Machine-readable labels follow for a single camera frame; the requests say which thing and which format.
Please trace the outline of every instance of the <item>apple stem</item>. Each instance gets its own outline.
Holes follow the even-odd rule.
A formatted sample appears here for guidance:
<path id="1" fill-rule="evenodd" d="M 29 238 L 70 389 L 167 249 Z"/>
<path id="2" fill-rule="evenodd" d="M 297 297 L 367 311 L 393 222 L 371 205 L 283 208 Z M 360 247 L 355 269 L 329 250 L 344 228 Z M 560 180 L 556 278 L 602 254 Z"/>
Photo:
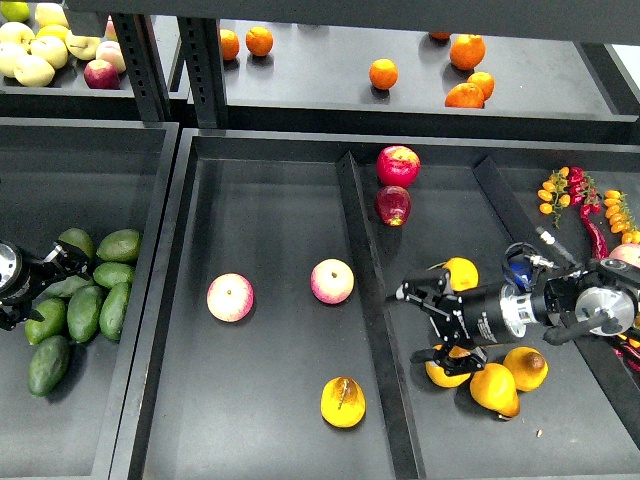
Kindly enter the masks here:
<path id="1" fill-rule="evenodd" d="M 342 397 L 340 398 L 340 404 L 338 405 L 338 410 L 342 408 L 342 404 L 344 403 L 344 397 L 347 396 L 348 387 L 349 387 L 349 380 L 345 378 L 342 382 Z"/>

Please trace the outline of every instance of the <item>shelf compartment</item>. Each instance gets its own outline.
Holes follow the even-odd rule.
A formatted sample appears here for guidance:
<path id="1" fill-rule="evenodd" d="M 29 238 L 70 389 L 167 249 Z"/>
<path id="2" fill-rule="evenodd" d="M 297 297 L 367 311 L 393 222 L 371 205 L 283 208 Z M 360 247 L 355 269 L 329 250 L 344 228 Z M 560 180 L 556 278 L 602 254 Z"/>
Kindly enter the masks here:
<path id="1" fill-rule="evenodd" d="M 423 160 L 409 187 L 411 217 L 400 229 L 383 227 L 373 209 L 375 160 L 390 144 L 407 144 Z M 112 478 L 189 479 L 214 471 L 220 478 L 640 473 L 639 439 L 594 374 L 606 371 L 610 360 L 619 365 L 615 356 L 589 364 L 573 343 L 551 347 L 541 326 L 530 327 L 524 342 L 545 355 L 550 374 L 539 390 L 522 395 L 519 417 L 499 422 L 475 404 L 468 385 L 440 389 L 423 366 L 409 364 L 413 351 L 437 341 L 426 315 L 403 303 L 380 303 L 409 271 L 452 256 L 474 261 L 482 284 L 503 281 L 502 255 L 513 239 L 474 177 L 474 167 L 489 155 L 499 158 L 500 168 L 608 162 L 604 174 L 613 175 L 634 165 L 640 150 L 185 130 L 157 253 L 162 260 L 127 392 L 123 415 L 130 422 L 119 435 Z M 353 180 L 345 183 L 351 177 L 342 165 L 353 167 Z M 358 243 L 363 232 L 364 247 Z M 338 308 L 319 304 L 308 285 L 313 266 L 330 256 L 346 258 L 358 279 L 349 302 Z M 206 308 L 209 283 L 227 271 L 247 276 L 256 288 L 257 307 L 239 325 L 221 324 Z M 336 321 L 327 328 L 316 317 Z M 388 338 L 392 375 L 380 374 L 372 322 Z M 489 349 L 490 360 L 512 347 Z M 355 372 L 369 402 L 365 423 L 348 432 L 330 429 L 318 411 L 322 386 L 344 370 Z M 302 385 L 296 397 L 286 382 L 292 378 Z M 626 381 L 634 385 L 631 377 Z M 396 393 L 393 405 L 386 404 L 387 388 Z M 635 395 L 640 399 L 637 389 Z M 295 403 L 285 415 L 275 406 L 290 398 Z M 406 435 L 383 428 L 398 413 L 408 443 Z M 360 438 L 365 430 L 367 438 Z M 336 451 L 345 438 L 347 450 Z M 411 468 L 415 476 L 397 475 Z"/>
<path id="2" fill-rule="evenodd" d="M 1 332 L 0 478 L 108 478 L 161 224 L 177 125 L 0 119 L 0 238 L 44 257 L 60 233 L 143 232 L 122 339 L 73 347 L 62 382 L 33 398 L 24 324 Z"/>

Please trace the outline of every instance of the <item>red apple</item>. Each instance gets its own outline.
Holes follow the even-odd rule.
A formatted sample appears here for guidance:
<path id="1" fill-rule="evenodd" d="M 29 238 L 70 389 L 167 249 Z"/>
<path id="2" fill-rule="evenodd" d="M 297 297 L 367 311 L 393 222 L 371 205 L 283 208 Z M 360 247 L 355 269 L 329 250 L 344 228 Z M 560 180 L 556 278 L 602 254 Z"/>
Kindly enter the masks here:
<path id="1" fill-rule="evenodd" d="M 614 248 L 609 258 L 622 260 L 636 268 L 640 268 L 640 245 L 637 243 L 623 243 Z"/>
<path id="2" fill-rule="evenodd" d="M 353 290 L 353 282 L 349 265 L 335 258 L 320 262 L 311 272 L 311 291 L 318 300 L 330 305 L 346 300 Z"/>
<path id="3" fill-rule="evenodd" d="M 407 188 L 420 173 L 420 159 L 410 148 L 393 145 L 380 152 L 376 167 L 383 185 Z"/>
<path id="4" fill-rule="evenodd" d="M 411 197 L 402 187 L 382 187 L 375 200 L 380 220 L 390 227 L 404 225 L 411 213 Z"/>
<path id="5" fill-rule="evenodd" d="M 216 278 L 207 291 L 207 307 L 223 322 L 237 322 L 253 306 L 253 287 L 237 273 L 225 273 Z"/>
<path id="6" fill-rule="evenodd" d="M 84 81 L 87 86 L 100 90 L 118 90 L 120 77 L 116 67 L 105 60 L 91 60 L 84 68 Z"/>

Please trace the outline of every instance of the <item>apple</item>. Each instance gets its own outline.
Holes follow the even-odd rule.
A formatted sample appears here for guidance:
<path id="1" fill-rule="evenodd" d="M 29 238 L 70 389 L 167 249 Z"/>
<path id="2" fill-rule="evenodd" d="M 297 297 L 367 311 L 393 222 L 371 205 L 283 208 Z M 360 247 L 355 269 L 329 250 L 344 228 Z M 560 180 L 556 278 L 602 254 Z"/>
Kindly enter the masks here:
<path id="1" fill-rule="evenodd" d="M 96 50 L 96 59 L 106 60 L 116 67 L 118 73 L 122 73 L 127 69 L 127 66 L 124 64 L 122 51 L 120 50 L 120 44 L 118 42 L 108 40 L 98 45 L 98 49 Z"/>
<path id="2" fill-rule="evenodd" d="M 376 169 L 383 185 L 407 188 L 420 173 L 420 158 L 408 147 L 392 145 L 380 152 Z"/>
<path id="3" fill-rule="evenodd" d="M 15 43 L 29 53 L 31 40 L 36 38 L 33 30 L 20 22 L 7 22 L 0 27 L 0 43 Z"/>
<path id="4" fill-rule="evenodd" d="M 71 55 L 80 60 L 93 60 L 102 40 L 98 37 L 83 37 L 74 35 L 71 30 L 67 32 L 65 43 Z"/>
<path id="5" fill-rule="evenodd" d="M 106 60 L 91 60 L 84 67 L 84 81 L 87 86 L 97 90 L 118 90 L 120 77 L 116 67 Z"/>
<path id="6" fill-rule="evenodd" d="M 609 258 L 622 260 L 636 268 L 640 268 L 640 245 L 637 243 L 623 243 L 614 248 Z"/>
<path id="7" fill-rule="evenodd" d="M 58 3 L 39 3 L 36 5 L 35 20 L 41 27 L 47 25 L 62 25 L 69 28 L 69 22 Z"/>
<path id="8" fill-rule="evenodd" d="M 40 37 L 31 41 L 31 55 L 44 58 L 56 70 L 64 67 L 69 59 L 67 46 L 58 37 Z"/>
<path id="9" fill-rule="evenodd" d="M 25 55 L 29 54 L 16 43 L 0 43 L 0 73 L 7 78 L 15 78 L 16 62 Z"/>
<path id="10" fill-rule="evenodd" d="M 311 272 L 311 291 L 323 303 L 343 302 L 353 290 L 353 272 L 342 260 L 329 258 Z"/>
<path id="11" fill-rule="evenodd" d="M 243 319 L 253 306 L 253 287 L 237 273 L 225 273 L 216 278 L 207 291 L 207 307 L 223 322 Z"/>
<path id="12" fill-rule="evenodd" d="M 16 62 L 13 74 L 25 87 L 46 87 L 53 80 L 56 71 L 44 58 L 25 55 Z"/>
<path id="13" fill-rule="evenodd" d="M 114 42 L 118 41 L 118 36 L 116 35 L 116 27 L 113 26 L 111 15 L 109 15 L 109 19 L 107 20 L 107 28 L 105 28 L 104 30 L 104 36 L 107 37 L 107 40 L 111 40 Z"/>
<path id="14" fill-rule="evenodd" d="M 404 225 L 411 213 L 411 196 L 402 187 L 382 187 L 375 199 L 376 212 L 380 220 L 390 227 Z"/>

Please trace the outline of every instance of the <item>pink apple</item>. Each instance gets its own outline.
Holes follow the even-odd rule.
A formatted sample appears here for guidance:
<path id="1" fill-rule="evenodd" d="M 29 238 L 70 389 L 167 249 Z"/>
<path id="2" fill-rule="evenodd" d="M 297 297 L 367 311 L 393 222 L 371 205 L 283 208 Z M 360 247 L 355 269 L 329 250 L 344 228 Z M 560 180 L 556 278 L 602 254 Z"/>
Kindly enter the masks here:
<path id="1" fill-rule="evenodd" d="M 335 258 L 320 262 L 311 272 L 311 291 L 318 300 L 331 305 L 347 299 L 353 282 L 349 265 Z"/>
<path id="2" fill-rule="evenodd" d="M 127 66 L 124 63 L 124 57 L 122 56 L 122 51 L 120 50 L 120 44 L 118 42 L 108 40 L 98 45 L 98 49 L 96 50 L 96 59 L 106 60 L 116 67 L 116 71 L 119 74 L 127 69 Z"/>
<path id="3" fill-rule="evenodd" d="M 636 268 L 640 268 L 640 245 L 637 243 L 623 243 L 614 248 L 609 258 L 622 260 Z"/>
<path id="4" fill-rule="evenodd" d="M 223 322 L 237 322 L 253 306 L 253 287 L 237 273 L 225 273 L 216 278 L 207 291 L 207 307 Z"/>
<path id="5" fill-rule="evenodd" d="M 84 68 L 84 81 L 87 86 L 100 90 L 118 90 L 120 77 L 116 67 L 106 60 L 91 60 Z"/>
<path id="6" fill-rule="evenodd" d="M 116 29 L 113 26 L 111 15 L 109 15 L 109 19 L 107 20 L 107 28 L 105 28 L 104 36 L 107 37 L 107 40 L 112 40 L 114 42 L 118 41 L 118 36 L 116 35 Z"/>
<path id="7" fill-rule="evenodd" d="M 407 188 L 420 173 L 420 158 L 409 147 L 392 145 L 378 155 L 376 170 L 383 185 Z"/>

